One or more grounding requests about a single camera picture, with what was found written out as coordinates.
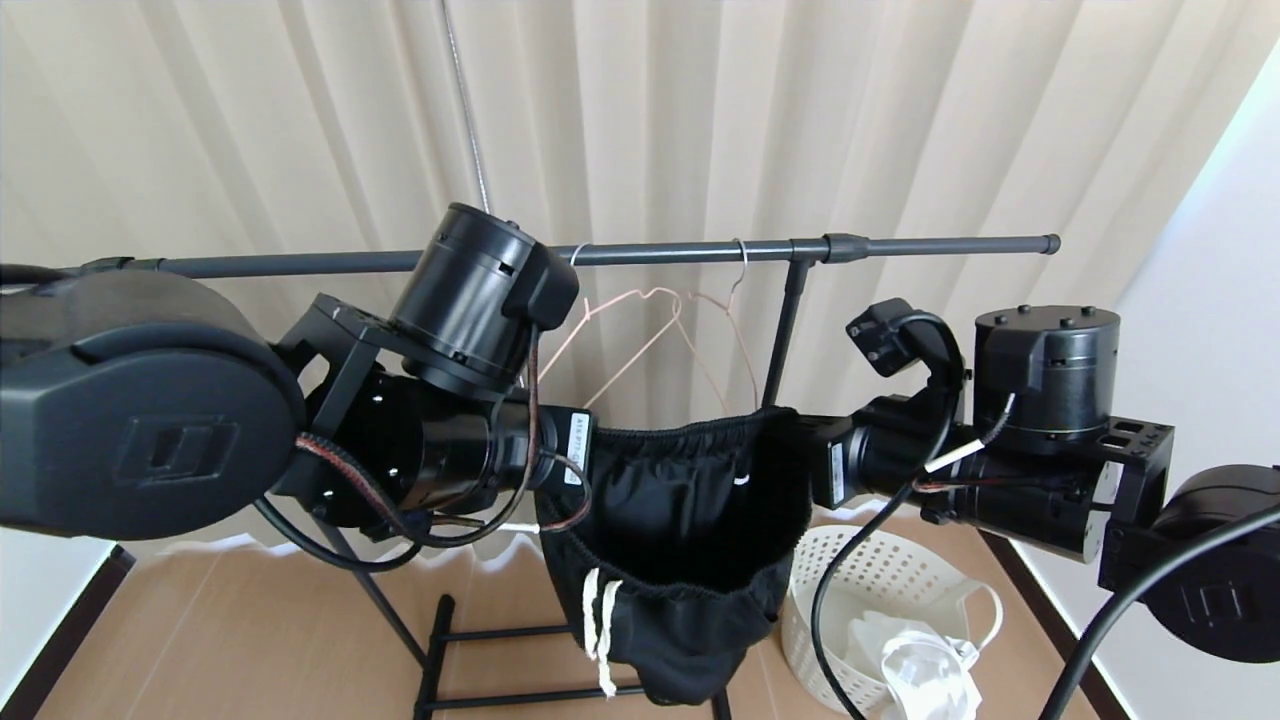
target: black fabric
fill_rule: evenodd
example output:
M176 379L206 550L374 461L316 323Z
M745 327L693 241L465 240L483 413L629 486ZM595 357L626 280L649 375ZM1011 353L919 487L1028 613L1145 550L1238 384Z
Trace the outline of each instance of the black fabric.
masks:
M795 423L794 410L771 407L675 430L602 429L591 512L541 537L579 646L588 573L600 569L598 594L622 580L609 660L632 665L653 702L705 702L773 630L812 509ZM539 521L573 502L539 497ZM599 628L599 597L595 618Z

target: baseboard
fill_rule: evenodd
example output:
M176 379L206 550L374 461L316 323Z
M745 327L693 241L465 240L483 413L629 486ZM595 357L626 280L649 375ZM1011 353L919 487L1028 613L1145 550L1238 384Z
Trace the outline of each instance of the baseboard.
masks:
M1057 653L1062 656L1062 661L1065 662L1071 651L1075 650L1076 641L1070 625L1066 624L1066 620L1059 614L1057 607L1044 594L1044 588L1032 575L1030 569L1021 555L1018 555L1018 551L1014 550L1012 543L1006 538L991 533L979 534L987 542L987 547L991 548L992 555L1000 561L1005 573L1009 574L1009 578L1014 582L1014 587L1018 588L1023 600L1032 609L1032 615L1044 628L1044 634L1048 635L1048 639L1057 648ZM1084 691L1084 697L1089 700L1089 705L1093 706L1093 711L1098 714L1100 720L1133 720L1093 662L1089 662L1089 669L1084 673L1084 679L1080 680L1080 689Z
M45 705L45 698L52 692L58 679L67 670L76 651L84 642L93 623L97 621L106 603L111 601L131 568L133 568L133 556L123 547L115 546L111 555L90 578L67 616L58 624L58 629L36 656L22 682L9 696L9 701L0 708L0 720L33 720L36 717L40 707Z

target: white plastic basket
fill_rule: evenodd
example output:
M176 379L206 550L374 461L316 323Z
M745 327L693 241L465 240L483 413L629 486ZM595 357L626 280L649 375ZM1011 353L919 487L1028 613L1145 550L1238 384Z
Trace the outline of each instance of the white plastic basket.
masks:
M841 547L861 528L826 525L804 534L791 564L791 587L782 605L782 648L787 665L809 694L844 712L818 666L810 638L809 614L818 579ZM986 591L996 606L991 630L980 641L969 634L965 598ZM892 701L878 667L850 666L846 655L849 624L867 610L928 623L938 634L963 638L980 651L1000 632L1005 612L989 585L963 575L923 546L886 532L876 532L841 565L822 605L822 642L831 669L849 698L870 716Z

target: wire hanger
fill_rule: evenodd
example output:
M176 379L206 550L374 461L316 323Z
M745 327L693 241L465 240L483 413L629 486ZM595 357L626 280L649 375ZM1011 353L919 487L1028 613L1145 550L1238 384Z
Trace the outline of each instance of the wire hanger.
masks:
M582 249L586 247L590 243L589 242L582 243L579 245L576 249L573 249L573 254L570 255L568 259L570 266L573 266L573 263L577 260L577 254L581 252ZM613 307L614 305L628 297L639 297L640 300L649 300L650 297L653 297L659 292L671 296L671 320L668 320L667 324L659 328L658 332L654 333L648 342L640 346L640 350L637 350L636 354L632 355L631 359L622 365L622 368L620 368L616 373L613 373L613 375L608 379L608 382L604 383L604 387L596 391L596 393L593 395L591 398L588 400L585 405L582 405L582 409L589 410L591 405L594 405L595 401L599 400L609 389L609 387L612 387L613 383L617 382L620 377L622 377L623 373L626 373L632 365L635 365L636 361L640 360L640 357L650 347L653 347L653 345L658 342L658 340L662 338L663 334L667 333L667 331L675 327L676 329L680 331L680 336L684 338L685 345L689 346L689 351L694 354L694 361L698 364L699 369L701 369L703 374L707 377L707 382L712 384L712 389L716 392L716 398L719 400L721 409L724 411L726 415L728 415L728 402L724 401L724 393L721 391L719 384L716 383L716 378L712 375L710 370L708 370L707 364L703 361L701 355L699 355L698 347L694 346L694 341L689 337L689 332L685 329L684 323L680 322L680 315L681 313L684 313L684 301L681 300L678 292L668 287L654 287L646 292L643 292L640 290L630 290L598 307L591 307L591 301L584 297L582 307L585 309L585 313L582 314L582 318L577 322L577 325L575 325L573 329L568 333L568 337L566 337L564 341L561 343L561 346L556 350L556 354L552 355L550 360L548 360L547 364L543 365L541 372L538 373L539 382L544 377L547 377L547 372L552 369L556 361L559 360L561 355L563 355L564 351L568 348L570 343L573 342L573 338L577 337L577 333L581 332L582 328L585 328L586 324L590 323L593 318L595 318L600 313L608 310L609 307Z
M721 302L719 300L701 292L690 292L689 299L695 301L699 299L705 300L719 307L724 313L724 316L728 318L728 324L733 328L733 337L737 338L739 352L742 354L742 361L746 363L746 374L751 379L751 397L754 402L751 405L751 410L758 410L760 407L760 386L755 380L755 368L751 365L751 355L746 351L746 341L742 340L742 331L737 327L737 320L733 319L733 297L737 295L737 286L742 284L742 281L746 279L746 268L750 265L751 260L746 254L746 243L737 237L733 238L733 242L736 242L737 247L742 251L742 272L739 273L737 279L733 281L733 286L728 288L728 301Z

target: beige curtain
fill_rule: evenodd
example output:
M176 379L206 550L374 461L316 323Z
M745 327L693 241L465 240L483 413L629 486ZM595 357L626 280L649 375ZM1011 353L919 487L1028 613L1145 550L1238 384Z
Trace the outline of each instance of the beige curtain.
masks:
M5 3L3 252L417 249L449 201L483 201L468 126L493 211L553 245L1061 233L1055 258L815 268L780 400L844 414L919 382L879 380L845 338L873 300L945 315L966 347L989 309L1112 302L1277 35L1280 3L1251 0ZM739 272L581 277L593 300L723 300ZM762 386L783 275L749 268L735 301ZM274 337L316 292L385 313L403 279L214 284ZM547 401L594 395L668 316L590 324ZM749 411L723 314L684 320ZM596 410L722 414L676 332Z

